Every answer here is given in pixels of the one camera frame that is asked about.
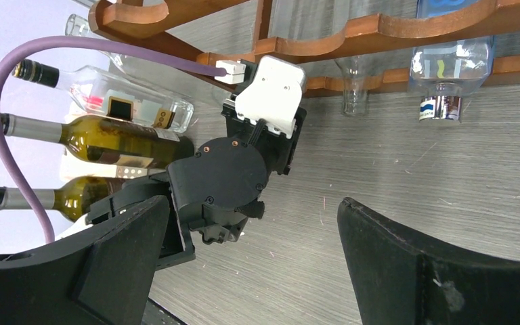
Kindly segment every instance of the wooden rack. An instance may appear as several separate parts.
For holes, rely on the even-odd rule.
[[[252,50],[230,56],[202,52],[167,30],[246,0],[166,0],[166,3],[149,7],[142,7],[142,0],[118,0],[117,3],[100,0],[89,12],[89,23],[93,32],[107,39],[210,65],[217,60],[257,62],[265,55],[293,63],[316,62],[520,31],[520,0],[479,0],[457,12],[433,18],[407,19],[374,14],[351,19],[340,32],[323,39],[268,38],[272,1],[258,0]],[[409,68],[388,70],[368,78],[365,87],[378,93],[405,91],[408,73]],[[195,77],[227,90],[232,88],[211,77]],[[520,56],[496,58],[492,76],[484,85],[513,84],[520,84]],[[316,77],[308,80],[305,96],[339,95],[342,89],[342,79]]]

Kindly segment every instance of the gray wooden table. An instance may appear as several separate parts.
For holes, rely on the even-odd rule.
[[[248,51],[255,8],[251,1],[173,34],[205,51]],[[414,11],[403,1],[400,16]],[[500,35],[497,46],[497,56],[520,54],[520,33]],[[406,66],[409,55],[386,53],[376,69]],[[128,64],[209,96],[192,77]],[[338,74],[332,62],[318,67]],[[441,129],[417,123],[419,99],[407,93],[371,95],[363,118],[341,116],[339,97],[304,100],[292,171],[270,179],[265,217],[237,243],[207,246],[194,235],[196,260],[157,272],[150,296],[190,324],[361,324],[336,223],[346,196],[452,244],[520,260],[520,86],[485,88],[467,102],[463,124]],[[195,143],[225,136],[219,106],[194,103]]]

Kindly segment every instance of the lavender background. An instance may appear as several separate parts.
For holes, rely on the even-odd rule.
[[[63,35],[70,14],[87,16],[88,9],[76,2],[50,0],[0,0],[0,60],[11,49],[39,37]],[[108,68],[108,58],[84,49],[53,49],[31,56],[61,70],[76,70],[84,65]],[[1,100],[1,111],[62,122],[71,99],[61,91],[9,78]],[[62,147],[28,139],[8,138],[21,170],[34,188],[59,188]],[[16,187],[0,160],[0,186]],[[71,222],[50,211],[55,233]],[[0,211],[0,253],[15,253],[44,244],[41,226],[34,213]]]

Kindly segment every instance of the cable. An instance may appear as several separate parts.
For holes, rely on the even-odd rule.
[[[27,58],[31,54],[44,51],[46,49],[53,49],[57,47],[71,47],[82,49],[95,49],[98,51],[107,51],[112,53],[124,54],[126,56],[134,56],[136,58],[145,59],[148,61],[166,64],[174,68],[194,72],[198,74],[205,74],[209,76],[222,77],[226,75],[226,70],[223,68],[215,68],[212,66],[205,66],[203,64],[195,63],[185,59],[170,56],[168,54],[159,53],[150,49],[144,49],[133,45],[124,43],[117,43],[104,39],[90,39],[86,37],[70,37],[70,36],[52,36],[44,37],[42,39],[35,39],[25,44],[22,44],[7,54],[0,62],[0,157],[5,165],[5,168],[11,175],[11,178],[20,189],[21,193],[29,203],[30,207],[35,211],[39,223],[43,228],[45,234],[45,242],[50,243],[55,240],[55,232],[51,220],[47,216],[45,208],[37,198],[35,191],[28,184],[25,176],[19,169],[15,162],[11,150],[7,145],[5,136],[3,134],[3,126],[1,124],[1,93],[3,86],[13,70],[15,65],[21,60]]]

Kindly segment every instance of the purple cable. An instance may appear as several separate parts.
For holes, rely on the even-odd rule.
[[[11,175],[11,178],[15,181],[15,184],[17,184],[21,193],[28,201],[30,207],[35,211],[35,214],[39,218],[39,223],[41,224],[43,232],[45,233],[46,243],[50,243],[55,240],[53,225],[47,216],[47,213],[45,212],[45,208],[37,198],[37,195],[30,187],[25,176],[23,176],[23,173],[15,162],[15,159],[11,154],[11,150],[7,145],[7,141],[5,140],[3,126],[1,124],[1,92],[3,91],[3,86],[5,85],[9,73],[13,70],[17,63],[21,62],[24,58],[27,58],[31,54],[57,47],[96,49],[98,51],[107,51],[123,54],[126,56],[134,56],[136,58],[141,58],[160,64],[166,64],[168,66],[172,66],[173,68],[188,72],[216,77],[222,77],[226,75],[226,70],[223,68],[205,66],[204,64],[195,63],[193,61],[177,58],[175,56],[152,51],[150,49],[144,49],[142,47],[117,43],[105,39],[90,39],[86,37],[43,37],[42,39],[35,39],[26,42],[25,44],[15,48],[13,51],[11,51],[11,53],[7,54],[0,62],[0,157],[3,161],[3,164],[5,165],[5,168]]]

